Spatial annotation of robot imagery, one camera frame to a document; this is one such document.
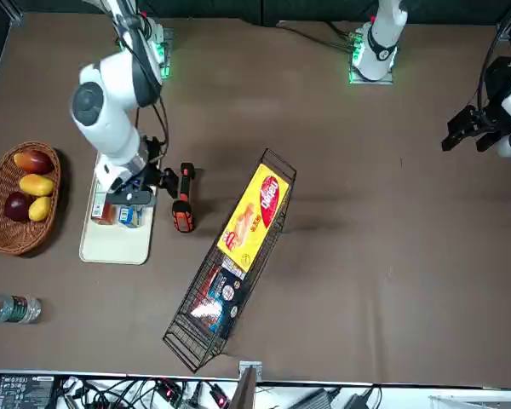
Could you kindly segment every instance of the red logo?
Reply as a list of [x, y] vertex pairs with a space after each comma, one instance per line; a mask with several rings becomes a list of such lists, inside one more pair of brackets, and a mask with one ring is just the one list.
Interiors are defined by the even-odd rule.
[[234, 232], [230, 232], [225, 238], [225, 245], [229, 250], [233, 249], [235, 241], [237, 240], [237, 235]]
[[260, 190], [260, 205], [261, 215], [263, 216], [263, 224], [268, 228], [273, 221], [276, 208], [278, 206], [278, 197], [280, 191], [278, 190], [278, 182], [273, 176], [267, 176], [261, 184]]

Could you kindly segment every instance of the wire basket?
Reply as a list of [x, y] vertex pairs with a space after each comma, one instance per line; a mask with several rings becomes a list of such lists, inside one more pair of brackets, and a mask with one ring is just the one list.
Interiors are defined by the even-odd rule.
[[270, 149], [265, 150], [260, 161], [257, 163], [256, 169], [259, 164], [264, 164], [277, 173], [289, 184], [289, 188], [273, 223], [267, 231], [267, 235], [261, 244], [260, 250], [255, 257], [250, 270], [247, 272], [245, 279], [242, 281], [242, 285], [237, 291], [237, 297], [241, 300], [238, 305], [238, 312], [235, 314], [234, 319], [220, 320], [220, 322], [212, 329], [209, 328], [208, 323], [204, 320], [192, 315], [192, 311], [195, 308], [204, 308], [208, 314], [221, 314], [221, 309], [218, 305], [216, 305], [215, 300], [207, 295], [209, 279], [213, 276], [216, 266], [220, 267], [226, 257], [221, 250], [218, 249], [217, 244], [227, 222], [233, 215], [234, 210], [237, 208], [238, 202], [244, 194], [244, 190], [248, 187], [248, 184], [256, 172], [255, 170], [252, 173], [249, 182], [244, 187], [243, 193], [238, 197], [237, 203], [234, 205], [231, 213], [225, 220], [220, 234], [215, 238], [208, 254], [198, 269], [195, 278], [189, 285], [186, 295], [181, 301], [180, 307], [176, 311], [169, 328], [164, 333], [164, 343], [166, 343], [176, 356], [178, 356], [178, 358], [180, 358], [180, 360], [193, 372], [196, 372], [198, 369], [206, 365], [225, 348], [227, 339], [238, 321], [239, 316], [242, 314], [242, 310], [244, 309], [248, 298], [250, 298], [250, 294], [254, 290], [256, 282], [261, 276], [261, 272], [263, 271], [267, 260], [278, 241], [278, 237], [282, 233], [282, 228], [284, 227], [286, 211], [288, 210], [288, 205], [290, 203], [290, 197], [293, 191], [297, 172]]
[[[53, 195], [51, 196], [51, 210], [43, 222], [14, 222], [3, 214], [3, 207], [9, 194], [19, 191], [19, 179], [26, 175], [26, 172], [17, 167], [13, 156], [16, 153], [34, 149], [45, 153], [51, 159], [53, 170], [45, 175], [54, 184]], [[60, 161], [56, 151], [42, 142], [25, 142], [14, 147], [2, 156], [0, 160], [0, 252], [19, 256], [26, 253], [44, 242], [48, 237], [55, 211], [59, 201], [60, 188]]]

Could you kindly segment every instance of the metal wire rack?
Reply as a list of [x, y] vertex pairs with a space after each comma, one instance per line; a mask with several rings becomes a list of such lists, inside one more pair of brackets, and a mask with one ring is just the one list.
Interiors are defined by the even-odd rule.
[[198, 269], [195, 278], [189, 285], [186, 295], [184, 296], [180, 307], [176, 311], [169, 328], [164, 333], [164, 343], [166, 343], [176, 356], [178, 356], [178, 358], [180, 358], [180, 360], [193, 372], [196, 372], [198, 369], [206, 365], [225, 348], [231, 330], [238, 321], [239, 316], [242, 314], [242, 310], [250, 298], [250, 294], [254, 290], [256, 282], [261, 276], [261, 272], [267, 264], [267, 260], [278, 241], [278, 237], [282, 233], [282, 228], [284, 227], [286, 212], [288, 210], [288, 205], [290, 204], [291, 193], [293, 191], [297, 171], [270, 149], [265, 150], [261, 159], [257, 163], [257, 166], [259, 166], [259, 164], [265, 164], [268, 166], [282, 179], [284, 179], [290, 187], [284, 197], [280, 209], [278, 210], [273, 224], [268, 229], [267, 236], [263, 240], [263, 244], [255, 257], [250, 270], [238, 289], [237, 297], [241, 300], [238, 305], [238, 312], [234, 319], [220, 320], [219, 324], [213, 329], [209, 328], [208, 322], [206, 322], [203, 318], [195, 318], [191, 314], [195, 308], [204, 308], [207, 314], [219, 315], [221, 313], [221, 309], [216, 305], [215, 300], [211, 299], [207, 295], [209, 277], [213, 275], [216, 267], [219, 268], [221, 266], [225, 257], [218, 249], [217, 244], [223, 229], [233, 215], [239, 200], [242, 198], [244, 189], [248, 186], [248, 183], [256, 170], [252, 173], [249, 182], [246, 183], [243, 193], [238, 196], [237, 203], [234, 205], [231, 213], [225, 220], [220, 230], [220, 234], [218, 234], [215, 238], [208, 254]]

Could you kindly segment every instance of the white tray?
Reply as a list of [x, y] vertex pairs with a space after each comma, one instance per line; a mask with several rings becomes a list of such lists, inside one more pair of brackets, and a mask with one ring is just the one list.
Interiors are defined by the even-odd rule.
[[146, 207], [143, 210], [142, 224], [139, 228], [127, 228], [118, 222], [111, 226], [101, 226], [91, 220], [95, 188], [96, 177], [93, 175], [79, 244], [79, 258], [84, 262], [142, 264], [149, 255], [155, 207]]

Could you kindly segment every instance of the yellow mango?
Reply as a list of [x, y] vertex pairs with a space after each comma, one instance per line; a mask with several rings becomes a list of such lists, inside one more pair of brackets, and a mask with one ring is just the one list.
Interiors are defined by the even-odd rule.
[[40, 175], [26, 175], [19, 181], [20, 190], [32, 196], [47, 196], [53, 192], [54, 186], [53, 181]]
[[51, 198], [48, 196], [43, 196], [41, 198], [37, 198], [31, 204], [31, 207], [28, 209], [28, 217], [33, 222], [41, 222], [48, 216], [50, 211]]

